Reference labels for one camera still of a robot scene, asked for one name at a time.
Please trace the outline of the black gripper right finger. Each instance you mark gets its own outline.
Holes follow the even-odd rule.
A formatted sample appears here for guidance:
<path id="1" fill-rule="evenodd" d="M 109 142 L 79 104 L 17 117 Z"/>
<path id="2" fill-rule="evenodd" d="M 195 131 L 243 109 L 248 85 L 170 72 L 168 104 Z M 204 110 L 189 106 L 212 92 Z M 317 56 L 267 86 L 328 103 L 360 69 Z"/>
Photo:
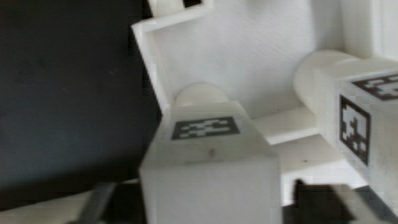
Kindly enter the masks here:
<path id="1" fill-rule="evenodd" d="M 398 224 L 398 215 L 367 186 L 351 189 L 296 179 L 291 199 L 282 224 Z"/>

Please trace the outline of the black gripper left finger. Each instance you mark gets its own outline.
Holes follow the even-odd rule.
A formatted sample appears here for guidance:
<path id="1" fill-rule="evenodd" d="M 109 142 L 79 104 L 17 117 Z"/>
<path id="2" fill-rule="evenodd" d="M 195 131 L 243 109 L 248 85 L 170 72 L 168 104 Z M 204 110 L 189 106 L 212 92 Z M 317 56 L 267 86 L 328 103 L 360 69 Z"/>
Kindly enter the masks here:
<path id="1" fill-rule="evenodd" d="M 100 183 L 77 218 L 67 224 L 145 224 L 140 184 Z"/>

